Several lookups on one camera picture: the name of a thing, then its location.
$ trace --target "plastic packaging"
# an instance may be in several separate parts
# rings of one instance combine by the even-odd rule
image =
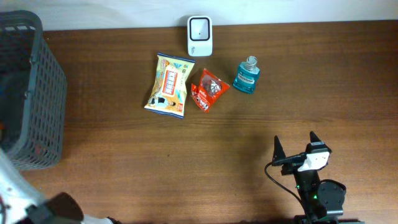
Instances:
[[[192,98],[206,113],[216,100],[229,89],[229,85],[215,77],[207,69],[203,69],[199,86],[192,84]]]
[[[155,85],[145,109],[158,114],[184,117],[185,82],[195,61],[158,53]]]

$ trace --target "packaging label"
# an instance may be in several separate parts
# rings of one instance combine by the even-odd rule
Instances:
[[[166,66],[168,66],[170,64],[169,61],[167,61],[166,59],[162,59],[162,65],[160,66],[161,68],[165,68]]]
[[[184,108],[184,105],[182,103],[179,103],[178,104],[178,111],[181,112],[183,108]]]
[[[166,77],[164,78],[163,93],[174,95],[175,81],[177,80],[177,72],[170,70],[166,71]]]
[[[239,72],[238,74],[238,79],[247,84],[254,84],[254,79],[246,78],[241,74],[241,72]]]

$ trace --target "white wall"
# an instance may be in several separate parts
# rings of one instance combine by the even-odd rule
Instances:
[[[398,19],[398,0],[0,0],[17,9],[45,30],[183,26],[194,14],[214,25]]]

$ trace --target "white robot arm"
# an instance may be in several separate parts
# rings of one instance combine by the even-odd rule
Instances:
[[[67,194],[46,200],[43,194],[20,175],[0,148],[0,224],[15,223],[114,224],[116,222],[108,218],[98,219],[83,215],[76,202]]]

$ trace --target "gray plastic basket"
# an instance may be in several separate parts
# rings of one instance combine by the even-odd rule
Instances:
[[[0,13],[0,148],[18,169],[43,169],[62,154],[67,80],[29,11]]]

